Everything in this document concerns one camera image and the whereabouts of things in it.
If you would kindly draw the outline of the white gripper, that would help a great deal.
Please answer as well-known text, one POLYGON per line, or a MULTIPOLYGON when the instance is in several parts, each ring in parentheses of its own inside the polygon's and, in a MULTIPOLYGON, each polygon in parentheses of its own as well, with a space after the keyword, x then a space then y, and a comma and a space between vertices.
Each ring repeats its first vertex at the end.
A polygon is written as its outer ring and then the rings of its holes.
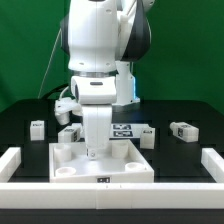
POLYGON ((111 105, 83 105, 83 129, 89 160, 98 158, 98 150, 109 142, 112 121, 111 105))

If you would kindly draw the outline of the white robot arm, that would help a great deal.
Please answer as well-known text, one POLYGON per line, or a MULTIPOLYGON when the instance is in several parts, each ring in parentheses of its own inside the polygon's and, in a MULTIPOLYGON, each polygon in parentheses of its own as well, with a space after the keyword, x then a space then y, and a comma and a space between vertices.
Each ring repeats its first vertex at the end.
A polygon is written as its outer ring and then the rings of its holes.
POLYGON ((69 54, 74 98, 66 110, 83 117, 87 155, 107 148, 118 78, 151 44, 146 12, 155 0, 71 0, 61 22, 62 48, 69 54))

